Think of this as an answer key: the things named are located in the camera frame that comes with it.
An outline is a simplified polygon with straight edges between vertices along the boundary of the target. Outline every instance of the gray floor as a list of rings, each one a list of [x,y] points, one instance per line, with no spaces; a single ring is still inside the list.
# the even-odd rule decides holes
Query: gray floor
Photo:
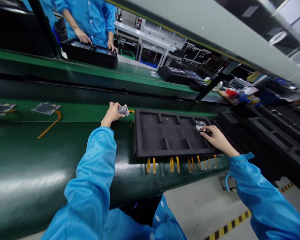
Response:
[[[203,240],[247,210],[236,192],[225,192],[220,188],[219,179],[220,176],[210,177],[164,193],[188,240]],[[289,182],[287,178],[282,178],[277,184],[283,187]],[[300,212],[300,190],[294,186],[283,195]],[[39,240],[42,234],[22,240]],[[250,221],[246,220],[222,239],[257,240],[257,237]]]

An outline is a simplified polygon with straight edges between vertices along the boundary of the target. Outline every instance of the person's right hand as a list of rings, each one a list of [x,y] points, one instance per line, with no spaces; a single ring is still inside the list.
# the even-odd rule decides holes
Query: person's right hand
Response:
[[[79,38],[80,42],[90,43],[92,46],[92,41],[80,28],[74,30],[74,32],[77,35],[77,37]]]
[[[201,130],[209,130],[212,135],[211,137],[205,132],[200,132],[201,136],[203,136],[209,143],[211,143],[215,148],[218,148],[222,152],[224,152],[228,157],[236,157],[240,156],[240,153],[231,146],[223,133],[216,126],[205,126],[201,128]]]
[[[118,113],[118,108],[121,107],[119,103],[110,102],[109,109],[104,116],[103,120],[101,121],[101,127],[108,127],[110,128],[111,123],[117,121],[120,118],[124,118],[124,114]]]

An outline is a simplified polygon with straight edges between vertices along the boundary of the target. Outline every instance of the blue uniform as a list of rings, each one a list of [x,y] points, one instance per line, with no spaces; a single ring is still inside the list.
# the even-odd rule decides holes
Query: blue uniform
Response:
[[[69,10],[79,28],[91,39],[93,44],[108,48],[108,32],[115,31],[115,6],[102,0],[54,0],[60,14]],[[66,21],[68,38],[77,38]]]
[[[152,227],[136,223],[120,209],[109,210],[116,147],[110,128],[91,133],[77,178],[64,192],[68,204],[54,216],[42,239],[186,239],[164,196]],[[252,213],[251,225],[259,239],[300,239],[300,214],[259,168],[241,155],[230,158],[230,173]]]
[[[52,30],[54,30],[54,25],[58,21],[56,16],[53,13],[53,10],[55,7],[52,3],[52,0],[39,0],[42,6],[42,9],[44,11],[44,14],[48,17],[49,19],[49,24]],[[33,12],[29,1],[28,0],[23,0],[24,4],[26,5],[27,9],[31,12]]]

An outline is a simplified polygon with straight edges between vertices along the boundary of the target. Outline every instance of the blue cable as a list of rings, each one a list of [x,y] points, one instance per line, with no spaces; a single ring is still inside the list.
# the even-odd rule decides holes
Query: blue cable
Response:
[[[229,186],[228,186],[228,178],[230,177],[230,172],[226,175],[226,178],[224,179],[224,182],[226,184],[226,190],[230,191]]]

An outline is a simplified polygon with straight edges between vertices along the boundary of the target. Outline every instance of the worker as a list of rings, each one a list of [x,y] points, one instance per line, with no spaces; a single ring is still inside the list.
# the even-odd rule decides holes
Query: worker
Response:
[[[113,45],[115,6],[103,0],[54,0],[60,14],[66,19],[68,38],[100,47],[118,49]]]
[[[53,9],[55,8],[52,0],[39,0],[44,11],[44,14],[49,19],[49,24],[52,32],[55,34],[54,25],[58,21],[56,16],[53,13]],[[26,5],[27,9],[33,12],[31,5],[28,0],[23,0],[24,5]]]
[[[118,113],[119,107],[119,103],[110,102],[101,126],[89,136],[77,178],[64,191],[68,203],[56,213],[42,239],[186,239],[164,196],[152,227],[135,222],[118,208],[109,210],[117,148],[110,127],[124,117]],[[300,214],[260,169],[247,161],[252,154],[240,155],[216,126],[202,129],[212,135],[201,135],[228,156],[230,173],[236,179],[238,195],[252,213],[251,225],[257,237],[300,239]]]

